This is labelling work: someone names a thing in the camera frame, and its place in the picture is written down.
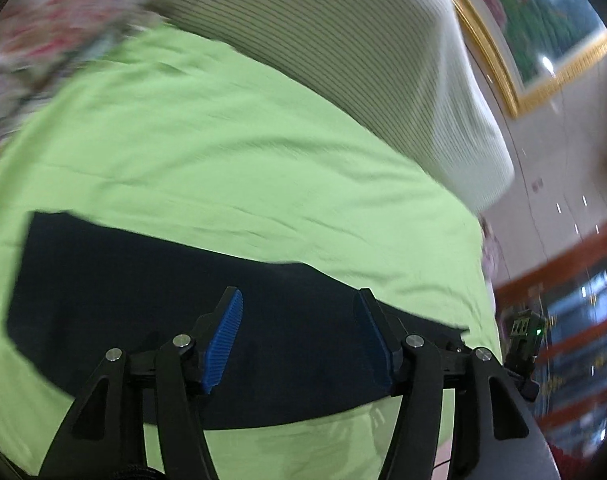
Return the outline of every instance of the wooden cabinet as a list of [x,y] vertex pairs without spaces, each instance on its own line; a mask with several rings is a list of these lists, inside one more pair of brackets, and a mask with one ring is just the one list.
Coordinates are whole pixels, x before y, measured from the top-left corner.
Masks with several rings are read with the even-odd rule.
[[520,310],[546,318],[533,413],[551,444],[590,456],[607,434],[607,223],[495,296],[503,345]]

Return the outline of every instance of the glass cabinet door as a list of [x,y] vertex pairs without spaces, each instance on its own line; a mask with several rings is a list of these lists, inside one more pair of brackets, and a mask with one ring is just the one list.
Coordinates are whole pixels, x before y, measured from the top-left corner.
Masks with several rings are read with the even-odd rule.
[[[506,333],[517,312],[529,308],[547,318],[541,349],[559,345],[607,320],[607,257],[566,283],[532,292],[527,301],[503,313],[501,332]],[[548,361],[538,360],[533,378],[541,384],[541,394],[532,406],[538,418],[605,392],[607,332]],[[578,418],[544,430],[548,441],[564,452],[589,456],[605,438],[607,402],[591,407]]]

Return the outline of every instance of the painting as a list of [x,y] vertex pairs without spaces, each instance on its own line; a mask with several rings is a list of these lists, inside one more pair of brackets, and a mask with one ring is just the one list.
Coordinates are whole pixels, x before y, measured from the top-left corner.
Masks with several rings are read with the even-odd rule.
[[607,54],[607,30],[588,0],[453,0],[516,118]]

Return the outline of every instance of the metal pivot screw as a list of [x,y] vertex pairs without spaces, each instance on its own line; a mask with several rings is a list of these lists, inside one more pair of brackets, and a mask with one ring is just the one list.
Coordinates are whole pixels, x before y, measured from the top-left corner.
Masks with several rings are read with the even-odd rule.
[[483,346],[477,348],[474,354],[482,361],[490,361],[492,359],[492,352]]
[[122,355],[123,355],[123,352],[121,351],[120,348],[110,348],[106,352],[106,359],[111,362],[119,361],[119,359],[121,359]]
[[192,338],[187,334],[179,334],[175,335],[172,339],[172,344],[177,348],[183,348],[184,346],[188,346],[192,341]]
[[406,343],[412,348],[421,348],[425,341],[420,335],[412,334],[406,338]]

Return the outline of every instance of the black cable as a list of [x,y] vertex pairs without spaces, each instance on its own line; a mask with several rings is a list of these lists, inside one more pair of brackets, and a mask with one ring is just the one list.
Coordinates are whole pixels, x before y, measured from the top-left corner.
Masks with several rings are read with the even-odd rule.
[[437,469],[438,467],[441,467],[443,464],[447,464],[448,462],[450,462],[450,460],[451,460],[451,459],[444,460],[442,463],[435,465],[435,466],[432,468],[432,471],[434,471],[434,470],[435,470],[435,469]]

